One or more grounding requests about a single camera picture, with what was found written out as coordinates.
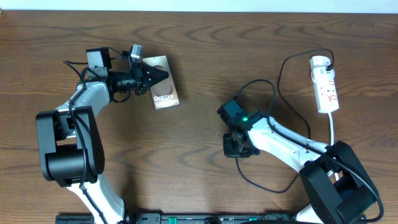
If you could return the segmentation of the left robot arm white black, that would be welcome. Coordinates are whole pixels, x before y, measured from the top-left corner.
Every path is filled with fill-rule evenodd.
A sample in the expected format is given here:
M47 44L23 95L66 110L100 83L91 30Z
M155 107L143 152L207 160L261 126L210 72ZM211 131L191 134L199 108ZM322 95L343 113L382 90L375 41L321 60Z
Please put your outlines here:
M54 110L35 118L40 168L47 181L55 181L77 195L88 215L58 215L56 223L136 223L125 201L104 174L105 156L96 117L115 101L115 94L143 95L170 73L142 61L140 45L118 53L128 69L114 71L110 47L86 50L84 69L77 71L74 94Z

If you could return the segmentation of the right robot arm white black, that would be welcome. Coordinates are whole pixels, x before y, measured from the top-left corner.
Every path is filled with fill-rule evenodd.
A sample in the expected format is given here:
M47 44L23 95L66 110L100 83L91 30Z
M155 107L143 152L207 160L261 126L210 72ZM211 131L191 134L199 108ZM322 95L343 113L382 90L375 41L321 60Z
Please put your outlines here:
M379 193L352 148L312 141L280 125L267 113L248 113L231 100L217 111L229 132L223 136L226 157L240 159L272 154L303 183L309 204L294 215L296 222L361 223Z

